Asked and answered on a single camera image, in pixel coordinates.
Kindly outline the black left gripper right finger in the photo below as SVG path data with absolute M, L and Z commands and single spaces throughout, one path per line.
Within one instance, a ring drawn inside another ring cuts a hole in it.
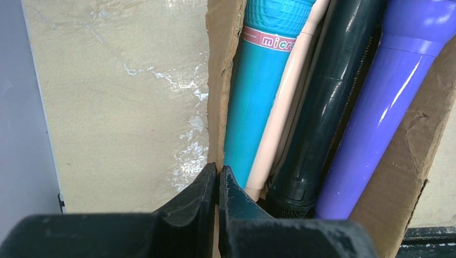
M 238 185 L 229 166 L 220 172 L 219 251 L 221 257 L 377 257 L 354 221 L 272 217 Z

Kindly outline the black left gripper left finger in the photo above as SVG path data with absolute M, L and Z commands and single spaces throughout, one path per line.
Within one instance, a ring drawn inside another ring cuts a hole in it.
M 1 244 L 1 257 L 211 257 L 216 165 L 152 213 L 32 215 Z

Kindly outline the brown cardboard box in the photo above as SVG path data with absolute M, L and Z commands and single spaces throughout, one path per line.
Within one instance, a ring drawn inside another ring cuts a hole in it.
M 245 1 L 208 1 L 208 161 L 222 170 L 233 58 Z M 348 220 L 371 238 L 377 257 L 395 257 L 426 185 L 455 101 L 455 39 L 434 60 Z

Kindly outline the beige microphone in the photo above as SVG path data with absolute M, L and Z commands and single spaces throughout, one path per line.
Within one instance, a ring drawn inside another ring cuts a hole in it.
M 259 200 L 269 176 L 311 40 L 317 25 L 326 14 L 329 4 L 330 0 L 315 2 L 289 55 L 245 186 L 245 192 L 255 202 Z

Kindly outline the plain black microphone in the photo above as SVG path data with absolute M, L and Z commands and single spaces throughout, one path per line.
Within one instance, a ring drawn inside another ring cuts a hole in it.
M 332 1 L 312 58 L 288 152 L 268 181 L 266 211 L 305 218 L 315 206 L 323 167 L 384 1 Z

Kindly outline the teal toy microphone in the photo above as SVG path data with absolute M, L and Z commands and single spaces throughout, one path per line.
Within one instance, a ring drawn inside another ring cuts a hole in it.
M 247 1 L 230 88 L 225 166 L 246 186 L 286 63 L 314 1 Z

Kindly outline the purple toy microphone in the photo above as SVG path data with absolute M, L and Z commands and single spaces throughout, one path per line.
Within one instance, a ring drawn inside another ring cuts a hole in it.
M 432 63 L 455 36 L 455 1 L 388 1 L 373 62 L 324 180 L 315 217 L 347 219 Z

